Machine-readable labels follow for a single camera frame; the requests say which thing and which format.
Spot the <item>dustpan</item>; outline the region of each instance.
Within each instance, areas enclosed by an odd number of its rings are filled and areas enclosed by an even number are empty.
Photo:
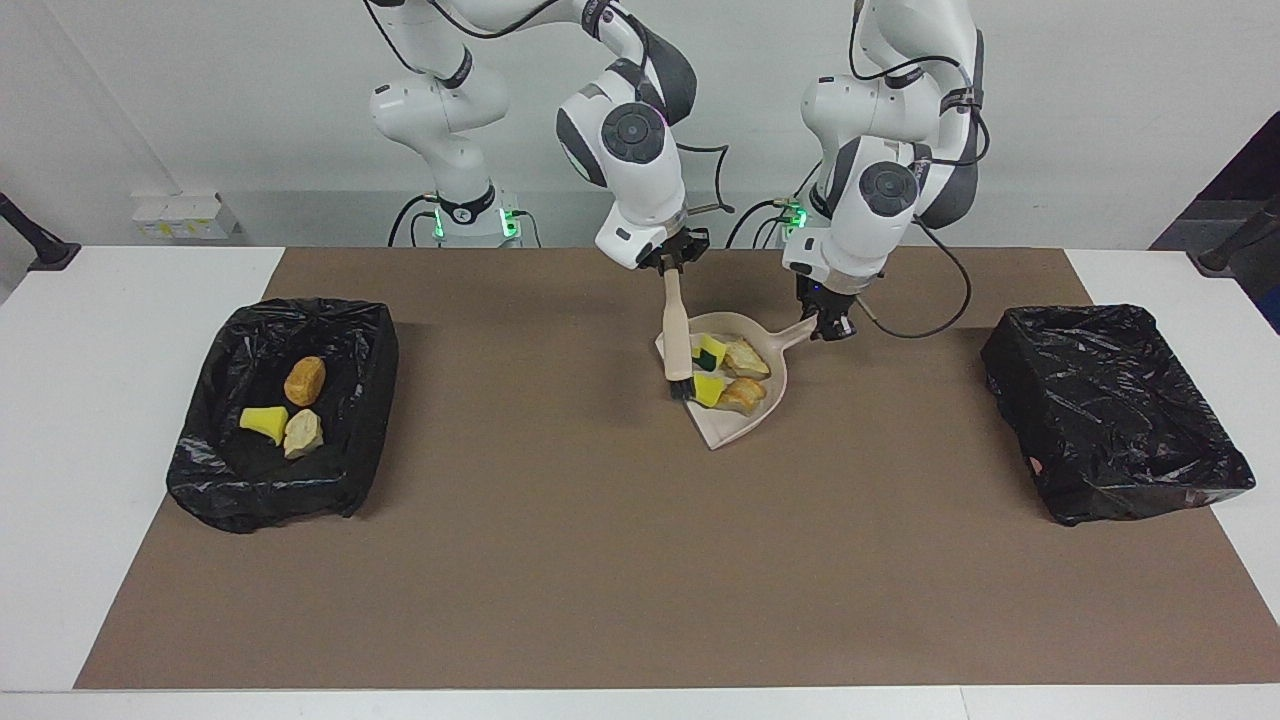
[[[737,313],[712,313],[689,320],[689,333],[691,337],[710,334],[717,338],[745,338],[773,372],[767,379],[760,380],[768,395],[751,415],[741,415],[726,410],[710,410],[692,401],[685,404],[689,407],[689,415],[698,427],[698,432],[707,441],[707,447],[710,450],[724,447],[760,427],[760,423],[777,410],[787,389],[786,351],[809,340],[817,327],[817,316],[800,320],[777,333],[771,333],[755,320]],[[662,355],[663,336],[658,336],[655,345],[658,346],[658,354]]]

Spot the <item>white wall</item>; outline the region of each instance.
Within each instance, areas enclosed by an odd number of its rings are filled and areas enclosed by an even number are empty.
[[[252,242],[384,241],[421,161],[374,131],[369,91],[403,74],[360,0],[9,0],[0,3],[0,187],[86,242],[132,242],[131,192],[163,177],[28,23],[54,13],[183,188],[219,190]],[[1146,247],[1280,109],[1272,0],[973,0],[987,35],[995,146],[965,245]],[[686,142],[730,141],[731,201],[791,190],[817,142],[799,118],[810,77],[844,67],[849,1],[632,0],[699,70]],[[474,44],[513,109],[474,133],[549,243],[584,245],[607,196],[554,138],[558,104],[608,53],[568,27]],[[686,161],[709,190],[714,163]],[[713,231],[727,232],[718,218]]]

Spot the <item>dark doorway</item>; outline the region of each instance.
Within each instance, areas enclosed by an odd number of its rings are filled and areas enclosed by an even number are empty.
[[[1152,245],[1199,254],[1275,214],[1280,202],[1280,113],[1204,188]],[[1280,231],[1230,255],[1228,272],[1280,331]]]

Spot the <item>brush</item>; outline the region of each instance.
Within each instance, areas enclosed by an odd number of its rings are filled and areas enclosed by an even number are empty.
[[[663,364],[671,398],[687,402],[694,398],[694,356],[689,341],[689,311],[680,293],[680,270],[662,273],[667,288],[667,305],[662,311]]]

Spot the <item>tabletop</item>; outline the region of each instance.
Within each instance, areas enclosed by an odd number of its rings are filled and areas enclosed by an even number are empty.
[[[261,299],[282,252],[88,247],[68,270],[29,277],[0,306],[0,715],[998,720],[1032,710],[1074,720],[1280,711],[1280,685],[73,693],[164,497],[154,479],[209,338],[232,310]],[[1180,254],[1068,255],[1096,302],[1152,311],[1249,459],[1258,488],[1213,511],[1275,615],[1280,338],[1233,282],[1201,278]],[[148,359],[142,368],[138,356]]]

